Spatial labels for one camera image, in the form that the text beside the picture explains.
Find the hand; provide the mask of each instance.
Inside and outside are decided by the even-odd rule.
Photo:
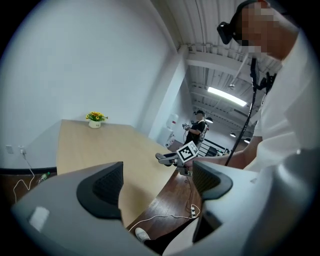
[[[191,159],[191,160],[185,162],[184,166],[190,168],[190,167],[192,167],[193,164],[194,164],[194,160]]]

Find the power strip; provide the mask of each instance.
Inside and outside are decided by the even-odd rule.
[[[191,218],[192,219],[195,219],[196,218],[196,211],[195,211],[195,208],[193,206],[191,206]]]

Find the wooden table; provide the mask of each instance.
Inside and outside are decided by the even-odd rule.
[[[130,125],[105,124],[92,129],[85,121],[62,120],[56,159],[57,174],[111,162],[123,162],[119,208],[127,227],[158,195],[175,167],[159,164],[155,153],[169,150]]]

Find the white shirt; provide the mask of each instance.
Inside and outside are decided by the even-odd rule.
[[[259,172],[298,149],[319,147],[319,83],[314,52],[300,32],[259,111],[253,136],[262,142],[245,170]]]

